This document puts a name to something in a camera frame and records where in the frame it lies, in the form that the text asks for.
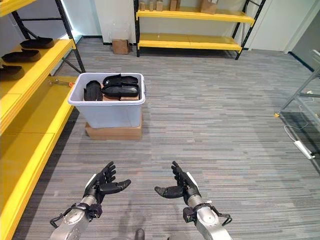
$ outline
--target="yellow shelf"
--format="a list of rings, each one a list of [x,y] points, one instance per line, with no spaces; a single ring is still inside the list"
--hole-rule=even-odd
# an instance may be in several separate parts
[[[76,77],[48,77],[75,82]],[[0,138],[1,240],[10,240],[73,109],[68,85],[44,81]]]
[[[167,33],[141,33],[138,48],[216,49],[241,51],[232,37]]]
[[[27,6],[36,0],[3,0],[0,2],[0,17]]]
[[[22,66],[25,74],[19,80],[2,80],[0,82],[0,135],[6,130],[24,104],[49,75],[50,71],[71,48],[75,48],[72,39],[56,40],[54,47],[39,49],[41,59],[36,62],[2,63],[5,65]],[[19,46],[14,51],[19,51],[20,49],[21,47]]]
[[[224,21],[224,22],[239,22],[254,24],[255,19],[251,16],[247,16],[242,11],[231,11],[217,9],[216,14],[208,14],[200,12],[199,8],[194,7],[180,7],[179,11],[169,11],[167,8],[163,11],[144,11],[138,10],[136,18],[147,17],[147,18],[171,18],[171,19],[198,19],[198,20],[213,20],[213,21]]]

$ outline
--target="striped carpet floor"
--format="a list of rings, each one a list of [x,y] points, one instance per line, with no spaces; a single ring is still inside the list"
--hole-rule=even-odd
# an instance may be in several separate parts
[[[171,186],[173,160],[191,172],[206,200],[230,213],[233,240],[319,240],[319,155],[311,162],[275,118],[310,72],[292,56],[244,51],[238,61],[224,52],[199,56],[145,53],[113,55],[101,39],[78,44],[87,72],[141,73],[145,77],[143,137],[140,141],[93,141],[85,119],[73,111],[21,218],[14,240],[48,239],[49,220],[82,197],[84,186],[109,161],[117,180],[131,179],[125,191],[107,196],[103,214],[83,240],[147,240],[176,232],[201,240],[182,218],[182,199],[164,199],[154,186]],[[68,60],[77,64],[71,54]],[[63,64],[60,76],[76,76]],[[319,82],[313,91],[319,90]],[[319,102],[309,103],[319,109]],[[300,115],[296,104],[288,111]],[[320,146],[319,132],[310,128]]]

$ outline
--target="black shelf frame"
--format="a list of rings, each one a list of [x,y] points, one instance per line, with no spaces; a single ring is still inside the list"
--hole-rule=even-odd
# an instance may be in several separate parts
[[[14,18],[14,20],[16,21],[16,24],[18,25],[21,33],[23,34],[23,36],[25,37],[25,39],[31,39],[31,36],[34,37],[35,39],[38,38],[38,36],[36,36],[32,31],[30,31],[28,28],[26,28],[26,26],[24,25],[24,21],[62,21],[65,31],[69,37],[69,39],[73,40],[73,43],[75,45],[75,49],[72,49],[74,52],[74,55],[76,57],[76,60],[79,64],[80,69],[78,69],[76,66],[74,66],[71,62],[69,62],[68,60],[66,60],[64,57],[62,58],[62,60],[68,64],[70,67],[72,67],[74,70],[76,70],[78,73],[82,74],[85,73],[85,67],[84,64],[81,60],[77,45],[76,45],[76,41],[74,39],[74,36],[71,32],[71,28],[68,22],[68,18],[66,15],[66,12],[64,10],[63,4],[61,2],[61,0],[55,0],[55,4],[57,6],[57,9],[59,11],[60,17],[47,17],[47,18],[20,18],[19,14],[17,11],[13,11],[11,14]]]
[[[252,26],[250,26],[246,36],[244,36],[244,26],[245,26],[245,22],[243,22],[243,29],[242,29],[242,40],[241,40],[241,51],[237,52],[236,54],[236,57],[235,57],[235,60],[238,60],[248,39],[249,39],[249,36],[257,22],[257,19],[261,13],[261,10],[263,9],[265,3],[266,3],[266,0],[261,0],[261,3],[258,4],[252,0],[246,0],[245,3],[244,3],[244,6],[242,8],[242,12],[246,13],[247,12],[247,7],[248,7],[248,4],[251,3],[251,4],[254,4],[256,6],[258,6],[258,10],[256,11],[256,14],[254,16],[254,23],[252,24]],[[137,17],[137,12],[139,10],[139,0],[133,0],[133,10],[134,10],[134,25],[135,25],[135,42],[136,42],[136,56],[137,57],[140,57],[140,49],[138,49],[138,44],[140,42],[140,17]],[[235,28],[234,28],[234,31],[233,31],[233,34],[232,34],[232,38],[234,39],[236,37],[236,34],[238,32],[238,29],[239,29],[239,26],[240,26],[241,22],[237,22]]]

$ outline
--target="black clog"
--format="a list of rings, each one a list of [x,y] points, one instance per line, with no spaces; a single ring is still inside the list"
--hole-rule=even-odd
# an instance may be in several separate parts
[[[108,97],[136,97],[139,94],[139,86],[132,83],[108,84],[102,88],[101,92]]]
[[[50,49],[55,45],[52,38],[38,37],[37,39],[29,39],[20,43],[24,49]]]
[[[21,51],[10,52],[2,56],[2,59],[8,63],[27,63],[36,62],[41,58],[38,50],[21,49]]]
[[[101,84],[95,80],[88,82],[84,89],[84,100],[102,101],[102,99]]]
[[[0,81],[19,80],[25,75],[22,66],[7,66],[2,65],[0,68]]]
[[[138,79],[134,76],[121,76],[121,74],[118,74],[114,76],[107,76],[102,82],[103,86],[106,86],[106,85],[121,86],[122,83],[138,84]]]

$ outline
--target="black glove-like hand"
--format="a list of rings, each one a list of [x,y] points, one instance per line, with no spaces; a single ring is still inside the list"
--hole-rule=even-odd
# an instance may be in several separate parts
[[[116,179],[115,168],[114,162],[109,162],[86,186],[83,197],[92,195],[96,198],[97,203],[101,204],[105,195],[116,194],[126,189],[131,184],[131,180],[113,182]]]
[[[176,199],[183,197],[185,204],[188,205],[188,199],[192,195],[200,195],[198,187],[190,179],[186,172],[175,161],[172,162],[172,172],[177,186],[159,187],[156,186],[154,190],[166,199]]]

